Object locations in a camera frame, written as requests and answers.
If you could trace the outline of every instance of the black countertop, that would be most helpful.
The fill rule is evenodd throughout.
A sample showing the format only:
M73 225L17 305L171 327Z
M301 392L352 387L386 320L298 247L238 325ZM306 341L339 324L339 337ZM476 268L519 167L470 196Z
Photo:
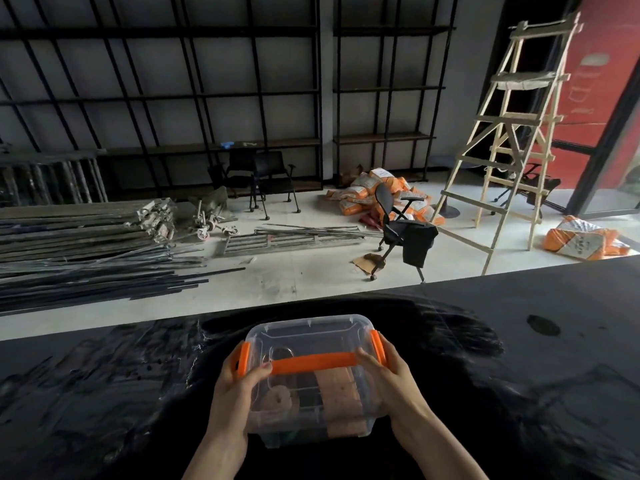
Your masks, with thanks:
M179 479L249 328L361 313L492 479L637 478L639 283L627 257L0 342L1 477ZM277 451L252 437L238 478L274 465L417 475L385 419Z

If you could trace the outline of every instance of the concrete floor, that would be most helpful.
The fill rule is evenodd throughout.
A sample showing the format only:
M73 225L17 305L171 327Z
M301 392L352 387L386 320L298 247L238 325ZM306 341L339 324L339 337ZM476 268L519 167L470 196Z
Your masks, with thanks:
M417 186L428 194L437 196L444 186L444 174L434 173L429 174L429 177L430 182ZM479 185L480 178L465 174L463 183L455 186L453 191L478 198ZM490 189L490 199L501 192L501 188ZM299 194L298 201L302 209L300 214L292 213L295 210L293 202L284 203L283 196L268 196L267 205L271 216L269 222L299 226L336 226L357 222L358 216L344 217L338 209L337 202L326 201L322 195L320 192ZM450 219L446 227L489 245L499 216L489 216L488 212L485 212L480 227L475 229L472 219L475 218L476 208L462 202L452 204L461 211L461 215L456 219ZM229 201L229 208L239 217L235 224L241 233L251 233L255 227L265 224L260 220L264 217L261 210L249 213L246 211L247 207L248 198ZM518 196L513 210L528 214L531 206L526 204L523 197ZM579 262L540 249L541 241L548 229L555 227L562 219L562 215L548 207L543 209L543 215L543 223L536 227L536 240L532 251L526 250L529 223L509 218L500 236L488 274ZM635 217L612 217L596 223L617 228L627 237L640 241L640 221ZM213 256L220 241L221 237L215 237L204 243L204 254ZM197 289L185 290L174 295L134 301L122 299L0 317L0 340L386 289L420 282L415 268L402 262L402 250L399 248L390 254L387 265L380 271L378 279L370 282L350 261L376 251L377 246L378 239L366 239L363 244L357 246L258 255L257 259L248 265L243 265L242 262L251 256L212 258L202 272L237 266L247 266L247 269L212 276L208 283L200 285ZM478 276L482 272L485 258L486 254L482 251L448 236L439 235L427 256L424 266L425 280L437 282Z

